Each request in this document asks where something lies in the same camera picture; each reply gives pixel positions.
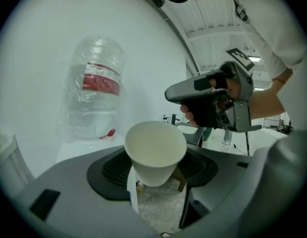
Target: red and white label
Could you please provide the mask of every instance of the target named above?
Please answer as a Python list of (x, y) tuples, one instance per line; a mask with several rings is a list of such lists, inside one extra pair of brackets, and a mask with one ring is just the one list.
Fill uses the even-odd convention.
[(120, 74), (115, 70), (88, 62), (83, 81), (83, 90), (119, 95)]

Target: clear plastic wrap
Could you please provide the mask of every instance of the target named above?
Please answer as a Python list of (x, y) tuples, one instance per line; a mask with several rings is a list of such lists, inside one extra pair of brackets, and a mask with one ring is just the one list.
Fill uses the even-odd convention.
[(125, 54), (111, 38), (81, 40), (66, 76), (57, 130), (65, 139), (95, 139), (115, 129)]

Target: paper cup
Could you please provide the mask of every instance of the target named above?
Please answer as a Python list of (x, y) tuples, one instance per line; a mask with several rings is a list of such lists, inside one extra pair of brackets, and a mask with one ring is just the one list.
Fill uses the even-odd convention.
[(140, 181), (155, 187), (167, 181), (186, 154), (186, 139), (170, 123), (145, 121), (128, 131), (124, 148)]

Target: fluorescent light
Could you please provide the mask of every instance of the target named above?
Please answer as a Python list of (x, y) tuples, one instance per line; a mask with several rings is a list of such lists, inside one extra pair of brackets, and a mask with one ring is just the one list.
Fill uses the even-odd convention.
[(260, 57), (252, 57), (252, 56), (248, 56), (250, 60), (252, 61), (260, 61)]

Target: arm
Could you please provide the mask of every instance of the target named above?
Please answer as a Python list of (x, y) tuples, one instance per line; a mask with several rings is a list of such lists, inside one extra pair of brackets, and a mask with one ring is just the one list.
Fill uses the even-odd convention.
[(292, 70), (286, 69), (280, 76), (272, 80), (268, 89), (253, 92), (248, 103), (251, 119), (276, 116), (284, 112), (277, 93), (291, 75)]

